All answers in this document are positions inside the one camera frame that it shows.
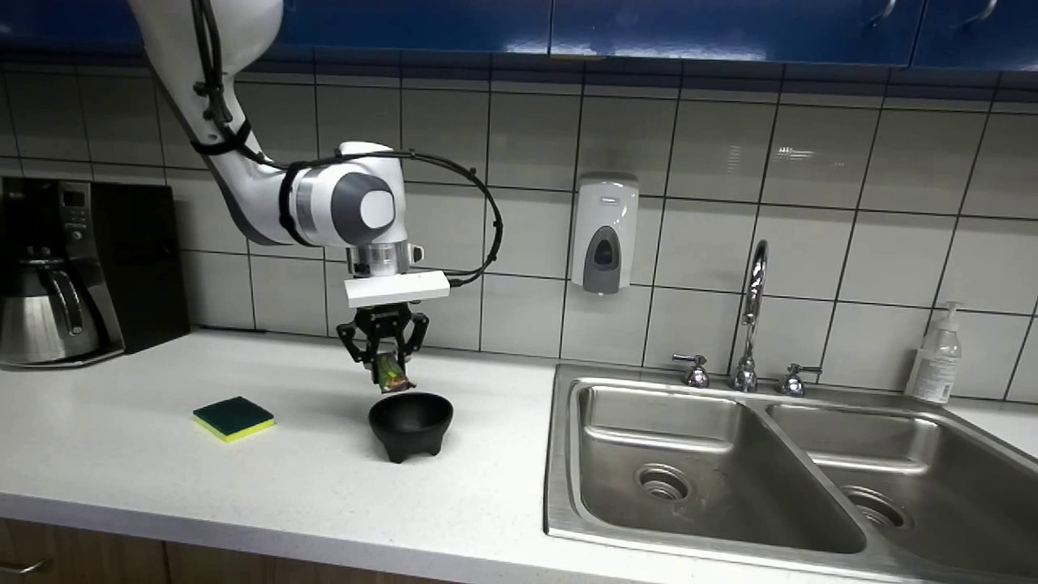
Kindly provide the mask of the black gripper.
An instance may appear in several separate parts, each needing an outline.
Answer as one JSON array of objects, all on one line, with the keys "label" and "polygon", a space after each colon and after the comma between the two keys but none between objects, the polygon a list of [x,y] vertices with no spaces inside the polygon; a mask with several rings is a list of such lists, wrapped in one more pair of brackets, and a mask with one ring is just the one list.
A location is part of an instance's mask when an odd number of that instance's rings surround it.
[{"label": "black gripper", "polygon": [[415,379],[410,353],[426,344],[426,332],[427,318],[413,310],[406,301],[395,301],[358,309],[346,325],[338,325],[338,340],[358,362],[370,366],[376,390],[384,390],[379,355],[392,355],[402,366],[402,387],[413,390]]}]

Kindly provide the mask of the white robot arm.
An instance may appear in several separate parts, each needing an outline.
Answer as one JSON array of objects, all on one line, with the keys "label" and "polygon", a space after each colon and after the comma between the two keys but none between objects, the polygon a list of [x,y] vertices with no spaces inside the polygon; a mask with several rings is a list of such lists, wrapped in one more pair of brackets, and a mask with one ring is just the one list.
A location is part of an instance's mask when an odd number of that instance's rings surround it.
[{"label": "white robot arm", "polygon": [[151,69],[236,228],[271,247],[352,247],[360,260],[345,278],[354,318],[338,335],[379,390],[406,390],[406,355],[427,328],[413,301],[446,295],[447,278],[410,266],[406,183],[392,148],[354,140],[312,161],[277,161],[263,148],[236,73],[279,36],[281,0],[127,2]]}]

